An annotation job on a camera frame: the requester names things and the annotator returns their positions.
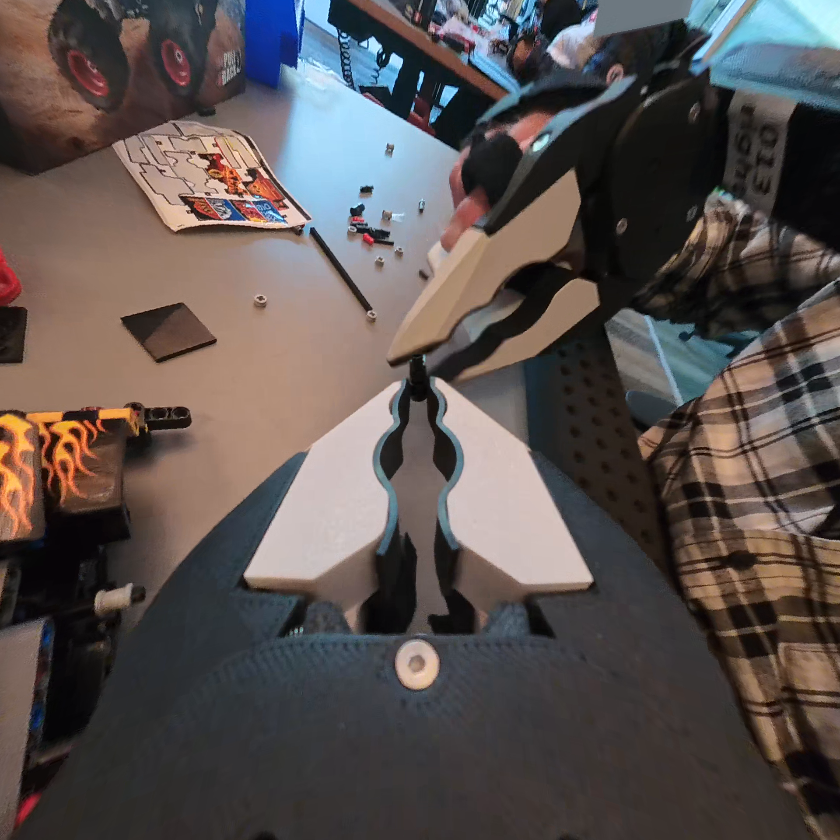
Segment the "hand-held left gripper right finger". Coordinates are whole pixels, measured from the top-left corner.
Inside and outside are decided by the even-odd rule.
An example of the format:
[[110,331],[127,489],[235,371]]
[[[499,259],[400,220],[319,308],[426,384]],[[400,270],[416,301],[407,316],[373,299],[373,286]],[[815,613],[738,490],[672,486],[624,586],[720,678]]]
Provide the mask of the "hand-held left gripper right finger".
[[594,577],[529,446],[442,379],[429,382],[437,498],[434,564],[447,612],[436,634],[473,634],[481,616],[585,592]]

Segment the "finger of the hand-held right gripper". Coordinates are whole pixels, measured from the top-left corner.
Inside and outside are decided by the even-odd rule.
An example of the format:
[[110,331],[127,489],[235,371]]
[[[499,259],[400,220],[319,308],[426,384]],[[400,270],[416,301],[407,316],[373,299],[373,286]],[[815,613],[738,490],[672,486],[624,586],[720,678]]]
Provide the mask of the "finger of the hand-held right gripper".
[[549,261],[569,243],[581,209],[574,170],[504,224],[496,233],[467,229],[444,255],[395,333],[390,365],[445,343],[463,319],[488,305],[520,268]]
[[600,304],[597,285],[567,265],[530,266],[516,275],[522,290],[503,288],[462,323],[467,344],[437,361],[429,373],[467,382],[528,361],[547,350]]

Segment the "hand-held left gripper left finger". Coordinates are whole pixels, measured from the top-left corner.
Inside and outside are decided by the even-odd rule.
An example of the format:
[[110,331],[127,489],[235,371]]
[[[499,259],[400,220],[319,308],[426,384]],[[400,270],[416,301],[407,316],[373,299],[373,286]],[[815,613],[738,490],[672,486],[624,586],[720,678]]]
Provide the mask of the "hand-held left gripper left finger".
[[411,401],[406,381],[391,384],[310,447],[244,572],[249,589],[330,603],[357,632],[407,630],[413,544],[392,479]]

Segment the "brick-built toy truck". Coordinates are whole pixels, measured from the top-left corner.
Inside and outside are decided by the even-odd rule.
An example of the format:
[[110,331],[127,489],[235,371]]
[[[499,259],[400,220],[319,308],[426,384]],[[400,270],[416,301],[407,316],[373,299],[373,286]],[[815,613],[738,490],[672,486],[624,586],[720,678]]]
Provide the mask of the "brick-built toy truck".
[[184,406],[84,407],[1,417],[1,632],[45,619],[14,829],[91,719],[122,615],[140,584],[110,578],[107,549],[130,537],[127,457],[152,433],[191,426]]

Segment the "person's right forearm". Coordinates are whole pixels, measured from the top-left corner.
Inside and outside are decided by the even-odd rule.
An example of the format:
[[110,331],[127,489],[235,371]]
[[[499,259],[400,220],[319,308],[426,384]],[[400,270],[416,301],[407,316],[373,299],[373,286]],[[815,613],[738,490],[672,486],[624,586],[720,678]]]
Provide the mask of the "person's right forearm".
[[838,250],[715,192],[681,251],[632,299],[705,340],[762,333],[796,313],[838,326]]

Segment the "dark perforated panel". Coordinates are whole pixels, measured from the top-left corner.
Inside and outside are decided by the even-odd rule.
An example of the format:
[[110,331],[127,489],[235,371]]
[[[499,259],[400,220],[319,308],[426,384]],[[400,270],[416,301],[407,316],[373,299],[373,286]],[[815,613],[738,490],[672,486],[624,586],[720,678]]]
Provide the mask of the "dark perforated panel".
[[604,327],[576,329],[522,370],[531,448],[667,572],[665,525]]

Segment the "scattered small brick pieces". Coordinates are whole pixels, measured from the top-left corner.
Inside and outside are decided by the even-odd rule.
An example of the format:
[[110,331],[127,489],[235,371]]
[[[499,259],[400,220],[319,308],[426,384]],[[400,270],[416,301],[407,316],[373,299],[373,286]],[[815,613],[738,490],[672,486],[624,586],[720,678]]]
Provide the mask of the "scattered small brick pieces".
[[375,249],[379,268],[388,256],[408,261],[426,284],[433,274],[427,251],[434,220],[425,168],[414,160],[412,148],[402,144],[386,141],[372,152],[361,160],[363,172],[350,178],[347,236]]

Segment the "long black axle rod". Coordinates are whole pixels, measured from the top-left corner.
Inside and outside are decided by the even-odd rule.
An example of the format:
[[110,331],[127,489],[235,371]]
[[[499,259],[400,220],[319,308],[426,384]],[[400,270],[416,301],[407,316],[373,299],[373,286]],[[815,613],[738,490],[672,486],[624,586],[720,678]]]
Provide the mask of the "long black axle rod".
[[336,271],[338,276],[343,281],[344,285],[353,294],[355,300],[357,300],[357,302],[359,302],[359,304],[362,306],[366,318],[370,322],[375,322],[377,320],[377,313],[373,309],[371,303],[368,301],[367,297],[363,294],[362,290],[352,279],[348,270],[345,269],[344,266],[340,263],[338,257],[333,253],[331,248],[328,246],[327,242],[324,240],[323,236],[321,236],[320,232],[313,225],[310,226],[309,236],[311,240],[315,243],[315,245],[318,247],[318,249],[321,251],[323,257]]

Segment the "background wooden table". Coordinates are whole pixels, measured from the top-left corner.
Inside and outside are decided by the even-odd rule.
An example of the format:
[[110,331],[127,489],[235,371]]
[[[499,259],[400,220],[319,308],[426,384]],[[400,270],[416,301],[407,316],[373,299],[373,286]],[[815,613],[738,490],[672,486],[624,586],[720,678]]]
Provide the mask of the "background wooden table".
[[372,37],[386,53],[402,59],[385,105],[396,117],[408,121],[417,97],[431,103],[438,87],[456,88],[448,105],[428,124],[434,137],[452,149],[459,149],[478,118],[508,94],[463,55],[411,24],[392,2],[331,1],[328,20],[353,40]]

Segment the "person's plaid shirt torso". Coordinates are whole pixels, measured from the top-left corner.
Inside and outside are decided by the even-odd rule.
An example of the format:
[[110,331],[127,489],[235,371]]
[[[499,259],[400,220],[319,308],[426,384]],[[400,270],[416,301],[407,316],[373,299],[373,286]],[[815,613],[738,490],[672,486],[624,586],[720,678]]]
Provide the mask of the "person's plaid shirt torso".
[[839,821],[838,280],[639,447],[675,579],[810,830]]

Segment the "black square tile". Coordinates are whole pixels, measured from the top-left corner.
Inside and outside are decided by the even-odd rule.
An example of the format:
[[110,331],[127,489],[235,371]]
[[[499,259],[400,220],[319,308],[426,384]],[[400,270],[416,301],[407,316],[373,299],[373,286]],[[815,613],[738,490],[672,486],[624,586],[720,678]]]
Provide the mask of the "black square tile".
[[184,302],[121,317],[121,324],[155,363],[215,345],[216,337]]

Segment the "sticker sheet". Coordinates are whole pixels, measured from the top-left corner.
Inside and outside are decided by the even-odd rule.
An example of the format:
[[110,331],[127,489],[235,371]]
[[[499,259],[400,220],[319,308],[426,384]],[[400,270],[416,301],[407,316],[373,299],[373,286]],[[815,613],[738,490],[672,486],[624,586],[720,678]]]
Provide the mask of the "sticker sheet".
[[172,232],[221,226],[300,233],[312,220],[246,134],[173,121],[112,149]]

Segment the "blue plastic bin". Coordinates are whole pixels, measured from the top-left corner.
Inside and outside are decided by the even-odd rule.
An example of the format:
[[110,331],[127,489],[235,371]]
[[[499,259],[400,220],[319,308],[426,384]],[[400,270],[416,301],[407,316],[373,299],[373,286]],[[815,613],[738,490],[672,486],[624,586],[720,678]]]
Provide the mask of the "blue plastic bin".
[[283,68],[298,66],[304,23],[304,1],[246,1],[246,79],[279,89]]

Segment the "black studded plate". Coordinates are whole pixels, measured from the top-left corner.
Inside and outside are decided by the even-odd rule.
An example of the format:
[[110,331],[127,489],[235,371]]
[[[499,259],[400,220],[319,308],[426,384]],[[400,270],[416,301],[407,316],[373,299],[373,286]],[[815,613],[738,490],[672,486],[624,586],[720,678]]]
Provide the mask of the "black studded plate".
[[1,307],[1,364],[20,364],[25,357],[28,311],[23,307]]

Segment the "monster truck toy set box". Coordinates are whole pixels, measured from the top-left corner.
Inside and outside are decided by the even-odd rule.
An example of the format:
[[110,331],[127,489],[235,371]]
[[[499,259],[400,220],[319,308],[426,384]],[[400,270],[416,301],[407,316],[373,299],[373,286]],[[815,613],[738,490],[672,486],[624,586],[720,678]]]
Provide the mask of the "monster truck toy set box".
[[47,172],[245,89],[244,1],[2,1],[1,162]]

